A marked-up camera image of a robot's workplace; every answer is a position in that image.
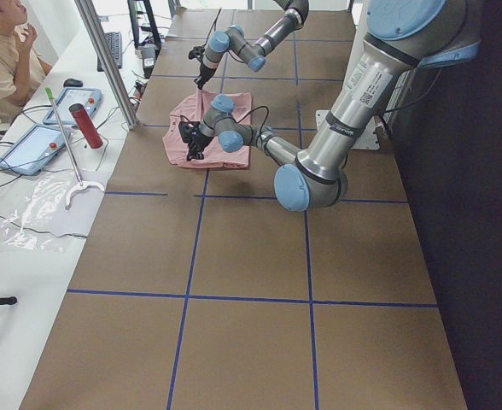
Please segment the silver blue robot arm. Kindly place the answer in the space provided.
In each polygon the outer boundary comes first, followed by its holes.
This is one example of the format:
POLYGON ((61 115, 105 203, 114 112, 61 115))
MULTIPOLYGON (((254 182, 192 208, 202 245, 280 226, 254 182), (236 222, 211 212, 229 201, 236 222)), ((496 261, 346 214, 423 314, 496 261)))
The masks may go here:
POLYGON ((253 146, 277 163, 274 189, 284 208, 301 212, 337 203, 347 191, 341 165, 371 118, 386 108, 401 74, 475 58, 482 9, 480 1, 371 2, 359 61, 307 148, 266 126, 239 124, 234 102, 218 95, 201 120, 179 127, 188 158, 201 159, 212 141, 226 152, 253 146))
POLYGON ((195 79, 199 90, 215 75, 225 54, 233 52, 241 63, 253 72, 266 64, 266 57, 292 32, 300 30, 309 13, 307 0, 277 1, 284 15, 253 44, 245 39, 244 31, 232 25, 224 31, 214 31, 205 45, 195 46, 189 52, 189 59, 200 62, 200 72, 195 79))

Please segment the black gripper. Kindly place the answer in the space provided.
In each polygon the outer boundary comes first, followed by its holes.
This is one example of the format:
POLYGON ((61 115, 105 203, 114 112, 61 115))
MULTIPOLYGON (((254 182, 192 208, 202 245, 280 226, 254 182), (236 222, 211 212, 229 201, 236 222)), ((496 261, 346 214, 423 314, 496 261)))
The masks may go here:
POLYGON ((203 160, 203 150, 212 142, 212 138, 203 134, 199 129, 190 133, 190 147, 186 156, 187 161, 203 160))
POLYGON ((215 75, 217 68, 217 63, 214 63, 211 67, 209 67, 205 62, 200 64, 199 77, 194 79, 194 82, 199 90, 202 90, 204 85, 215 75))

